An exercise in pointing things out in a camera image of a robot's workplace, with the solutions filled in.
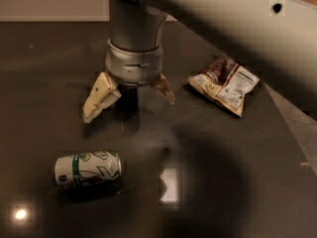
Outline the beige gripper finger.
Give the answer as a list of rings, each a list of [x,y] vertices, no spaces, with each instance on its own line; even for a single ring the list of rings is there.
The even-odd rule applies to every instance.
[[[152,82],[151,88],[161,94],[170,105],[173,105],[175,102],[174,94],[170,88],[170,85],[166,77],[160,73]]]
[[[83,105],[83,121],[90,123],[120,97],[117,81],[111,77],[108,71],[101,72]]]

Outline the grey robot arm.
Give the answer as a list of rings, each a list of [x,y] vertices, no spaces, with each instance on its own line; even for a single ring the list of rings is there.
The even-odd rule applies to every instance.
[[[109,0],[106,69],[83,106],[90,122],[120,96],[159,78],[160,29],[172,16],[317,115],[317,7],[301,0]]]

